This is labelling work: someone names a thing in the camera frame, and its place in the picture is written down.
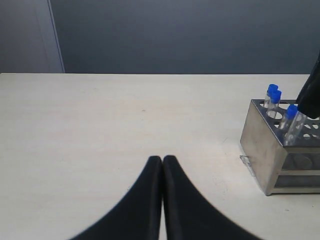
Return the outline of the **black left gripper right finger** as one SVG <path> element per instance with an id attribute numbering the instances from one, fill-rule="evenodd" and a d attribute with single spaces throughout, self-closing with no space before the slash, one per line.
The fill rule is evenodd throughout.
<path id="1" fill-rule="evenodd" d="M 168 240 L 258 240 L 212 206 L 190 181 L 178 159 L 163 159 L 163 204 Z"/>

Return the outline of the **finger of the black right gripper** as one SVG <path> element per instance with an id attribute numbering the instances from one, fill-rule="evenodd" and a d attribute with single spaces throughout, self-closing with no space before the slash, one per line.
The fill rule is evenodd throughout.
<path id="1" fill-rule="evenodd" d="M 297 110 L 309 118 L 320 116 L 320 55 L 296 99 Z"/>

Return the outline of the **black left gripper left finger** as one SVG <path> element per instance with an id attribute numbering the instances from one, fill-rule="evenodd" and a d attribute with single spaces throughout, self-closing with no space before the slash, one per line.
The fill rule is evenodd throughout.
<path id="1" fill-rule="evenodd" d="M 74 240 L 157 240 L 162 214 L 162 160 L 150 156 L 126 195 Z"/>

